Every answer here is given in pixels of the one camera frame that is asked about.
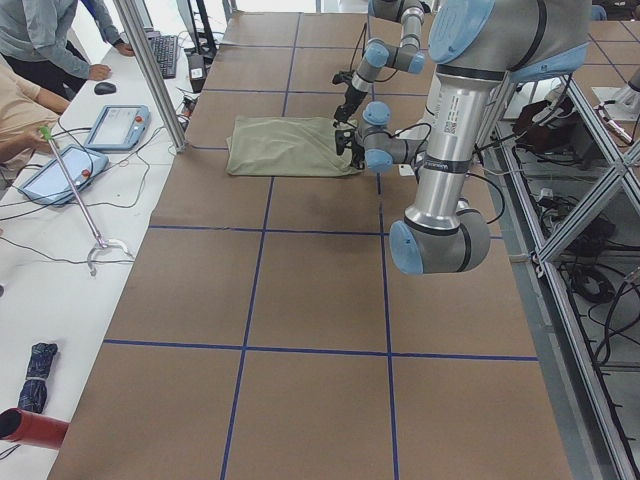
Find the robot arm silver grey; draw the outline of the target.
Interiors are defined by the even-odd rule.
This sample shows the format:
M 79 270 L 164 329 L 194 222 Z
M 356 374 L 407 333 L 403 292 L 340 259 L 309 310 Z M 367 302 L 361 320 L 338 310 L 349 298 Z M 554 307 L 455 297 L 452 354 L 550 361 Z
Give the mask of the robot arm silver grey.
M 587 1 L 447 1 L 428 37 L 418 1 L 373 1 L 370 13 L 402 27 L 398 45 L 370 40 L 348 78 L 345 100 L 334 114 L 363 118 L 352 135 L 356 166 L 385 172 L 412 163 L 418 180 L 414 202 L 392 224 L 390 248 L 396 267 L 409 275 L 464 272 L 486 257 L 490 232 L 462 188 L 491 91 L 503 81 L 550 79 L 585 61 L 591 5 Z M 412 74 L 435 64 L 435 89 L 426 114 L 429 131 L 400 139 L 388 131 L 389 108 L 368 102 L 379 72 Z
M 401 25 L 398 46 L 379 38 L 371 38 L 364 46 L 359 65 L 355 69 L 339 71 L 332 79 L 334 85 L 344 83 L 347 89 L 344 102 L 336 108 L 334 121 L 346 124 L 360 107 L 383 68 L 419 74 L 426 57 L 421 48 L 424 17 L 431 11 L 424 1 L 369 1 L 368 14 Z

